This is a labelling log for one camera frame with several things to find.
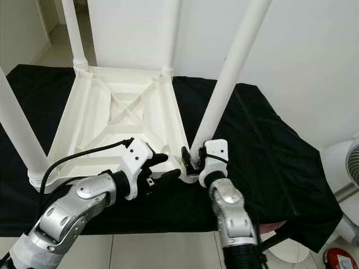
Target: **white wall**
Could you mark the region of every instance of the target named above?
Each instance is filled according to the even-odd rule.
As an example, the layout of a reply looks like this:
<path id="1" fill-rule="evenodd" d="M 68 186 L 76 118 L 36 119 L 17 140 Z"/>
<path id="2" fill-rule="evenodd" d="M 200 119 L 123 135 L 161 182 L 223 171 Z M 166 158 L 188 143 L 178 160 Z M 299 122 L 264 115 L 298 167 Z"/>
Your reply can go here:
<path id="1" fill-rule="evenodd" d="M 63 13 L 62 1 L 61 0 L 54 0 L 55 8 L 57 12 L 58 22 L 60 24 L 66 24 L 65 20 L 65 13 Z"/>
<path id="2" fill-rule="evenodd" d="M 88 0 L 99 66 L 161 69 L 165 0 Z"/>
<path id="3" fill-rule="evenodd" d="M 183 0 L 176 75 L 217 78 L 247 3 Z M 99 65 L 160 69 L 162 5 L 89 0 Z M 239 79 L 317 148 L 359 131 L 358 14 L 357 0 L 273 0 Z"/>
<path id="4" fill-rule="evenodd" d="M 30 63 L 48 43 L 36 0 L 0 0 L 0 66 L 8 74 Z"/>
<path id="5" fill-rule="evenodd" d="M 42 16 L 44 18 L 47 32 L 51 32 L 58 25 L 57 10 L 54 0 L 39 0 Z"/>

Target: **black cloth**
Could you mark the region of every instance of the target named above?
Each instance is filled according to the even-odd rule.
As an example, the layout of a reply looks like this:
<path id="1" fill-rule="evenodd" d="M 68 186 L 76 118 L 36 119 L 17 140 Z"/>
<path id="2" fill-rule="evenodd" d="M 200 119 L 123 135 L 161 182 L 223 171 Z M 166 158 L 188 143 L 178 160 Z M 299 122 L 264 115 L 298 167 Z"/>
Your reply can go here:
<path id="1" fill-rule="evenodd" d="M 75 78 L 72 68 L 19 65 L 7 78 L 47 154 Z M 173 79 L 189 144 L 215 82 Z M 342 217 L 318 151 L 280 119 L 256 86 L 238 84 L 235 92 L 238 95 L 232 95 L 214 136 L 228 141 L 234 164 L 229 166 L 229 177 L 260 223 L 287 220 L 277 232 L 290 229 L 292 239 L 318 251 Z M 28 183 L 25 165 L 3 129 L 0 169 L 0 236 L 19 236 L 34 224 L 38 193 Z M 208 190 L 171 179 L 161 181 L 150 197 L 118 201 L 92 219 L 83 234 L 214 229 Z"/>

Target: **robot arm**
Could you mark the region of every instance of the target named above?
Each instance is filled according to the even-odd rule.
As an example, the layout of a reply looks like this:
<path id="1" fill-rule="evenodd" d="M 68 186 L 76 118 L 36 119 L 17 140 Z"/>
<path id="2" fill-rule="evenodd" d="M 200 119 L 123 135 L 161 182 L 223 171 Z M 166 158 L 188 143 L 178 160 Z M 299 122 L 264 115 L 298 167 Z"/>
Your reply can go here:
<path id="1" fill-rule="evenodd" d="M 259 235 L 244 208 L 242 193 L 227 178 L 227 148 L 226 140 L 204 143 L 200 150 L 204 168 L 199 174 L 199 182 L 209 188 L 227 269 L 262 268 L 265 256 L 257 244 Z"/>
<path id="2" fill-rule="evenodd" d="M 1 269 L 57 268 L 89 220 L 115 204 L 119 196 L 136 198 L 137 179 L 149 177 L 149 167 L 167 159 L 153 157 L 146 143 L 134 139 L 122 156 L 121 171 L 79 180 L 45 210 L 28 235 L 19 238 Z"/>

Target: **black cable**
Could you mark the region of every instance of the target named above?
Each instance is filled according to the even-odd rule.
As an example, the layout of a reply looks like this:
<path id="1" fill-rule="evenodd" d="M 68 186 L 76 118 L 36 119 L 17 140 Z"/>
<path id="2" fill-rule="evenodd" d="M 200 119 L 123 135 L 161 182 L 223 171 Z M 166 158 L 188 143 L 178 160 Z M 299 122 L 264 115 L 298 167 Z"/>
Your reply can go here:
<path id="1" fill-rule="evenodd" d="M 108 149 L 111 149 L 113 147 L 117 147 L 117 146 L 120 146 L 120 145 L 125 145 L 126 147 L 128 147 L 131 142 L 133 141 L 134 139 L 131 138 L 129 140 L 122 140 L 122 141 L 119 141 L 119 142 L 116 142 L 116 143 L 113 143 L 113 144 L 110 144 L 110 145 L 107 145 L 107 146 L 103 146 L 103 147 L 97 147 L 95 149 L 91 149 L 91 150 L 85 150 L 83 152 L 79 152 L 79 153 L 76 153 L 76 154 L 73 154 L 73 155 L 70 155 L 70 156 L 67 156 L 67 157 L 64 157 L 58 161 L 56 161 L 55 163 L 53 163 L 48 169 L 47 171 L 45 172 L 44 174 L 44 177 L 43 177 L 43 180 L 41 182 L 41 187 L 40 187 L 40 197 L 39 197 L 39 206 L 38 206 L 38 217 L 36 219 L 36 222 L 39 218 L 41 218 L 42 214 L 43 214 L 43 208 L 44 208 L 44 196 L 45 196 L 45 187 L 46 187 L 46 182 L 49 178 L 49 175 L 50 173 L 52 172 L 52 170 L 54 168 L 56 168 L 58 165 L 64 163 L 65 161 L 69 161 L 69 160 L 72 160 L 74 158 L 77 158 L 77 157 L 81 157 L 81 156 L 84 156 L 84 155 L 87 155 L 87 154 L 91 154 L 91 153 L 95 153 L 95 152 L 98 152 L 98 151 L 103 151 L 103 150 L 108 150 Z M 84 177 L 76 177 L 76 178 L 71 178 L 71 179 L 68 179 L 67 181 L 61 183 L 52 193 L 51 195 L 49 196 L 49 198 L 46 200 L 45 202 L 45 205 L 50 201 L 50 199 L 57 193 L 58 190 L 60 190 L 61 187 L 63 187 L 64 185 L 68 184 L 69 182 L 71 181 L 74 181 L 74 180 L 78 180 L 78 179 L 81 179 L 81 178 L 84 178 Z M 7 259 L 10 258 L 10 254 L 9 252 L 5 254 L 5 256 L 0 260 L 0 267 L 5 263 L 5 261 Z"/>
<path id="2" fill-rule="evenodd" d="M 205 157 L 209 157 L 209 158 L 213 158 L 213 159 L 217 159 L 219 161 L 222 161 L 230 166 L 232 166 L 234 169 L 237 170 L 237 172 L 239 172 L 240 174 L 242 174 L 242 176 L 244 176 L 243 172 L 234 164 L 234 163 L 231 163 L 229 161 L 227 161 L 226 159 L 224 158 L 221 158 L 221 157 L 218 157 L 218 156 L 215 156 L 215 155 L 212 155 L 212 154 L 206 154 Z M 250 188 L 251 189 L 251 203 L 252 203 L 252 211 L 253 211 L 253 217 L 255 218 L 254 220 L 254 225 L 255 225 L 255 231 L 256 231 L 256 240 L 257 240 L 257 245 L 258 245 L 258 249 L 261 249 L 261 238 L 260 238 L 260 227 L 259 227 L 259 220 L 258 220 L 258 215 L 255 213 L 255 209 L 254 209 L 254 193 L 253 193 L 253 188 Z M 260 251 L 258 251 L 258 259 L 262 260 L 262 257 L 261 257 L 261 253 Z M 266 269 L 268 269 L 268 265 L 266 264 L 265 261 L 262 261 L 262 264 L 264 265 L 264 267 Z"/>
<path id="3" fill-rule="evenodd" d="M 52 170 L 54 168 L 56 168 L 58 165 L 64 163 L 65 161 L 69 161 L 69 160 L 72 160 L 74 158 L 81 157 L 81 156 L 84 156 L 84 155 L 87 155 L 87 154 L 91 154 L 91 153 L 95 153 L 95 152 L 103 151 L 103 150 L 108 150 L 108 149 L 111 149 L 113 147 L 117 147 L 117 146 L 120 146 L 120 145 L 129 146 L 132 141 L 133 141 L 133 138 L 131 138 L 129 140 L 122 140 L 122 141 L 119 141 L 119 142 L 116 142 L 116 143 L 113 143 L 113 144 L 110 144 L 110 145 L 107 145 L 107 146 L 97 147 L 97 148 L 91 149 L 91 150 L 85 150 L 83 152 L 79 152 L 79 153 L 64 157 L 64 158 L 56 161 L 55 163 L 53 163 L 49 167 L 49 169 L 47 169 L 47 171 L 45 172 L 43 180 L 41 182 L 40 198 L 39 198 L 39 211 L 38 211 L 37 219 L 39 219 L 41 217 L 41 215 L 42 215 L 46 182 L 47 182 L 47 180 L 49 178 L 50 173 L 52 172 Z"/>

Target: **fan grille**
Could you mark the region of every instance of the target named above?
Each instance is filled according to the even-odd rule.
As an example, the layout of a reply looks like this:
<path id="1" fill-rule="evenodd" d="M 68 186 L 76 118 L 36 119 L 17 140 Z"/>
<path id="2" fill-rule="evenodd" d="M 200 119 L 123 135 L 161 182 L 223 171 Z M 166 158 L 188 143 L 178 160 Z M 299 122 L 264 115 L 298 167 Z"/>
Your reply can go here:
<path id="1" fill-rule="evenodd" d="M 347 159 L 347 168 L 349 175 L 355 183 L 359 184 L 359 145 L 349 153 Z"/>

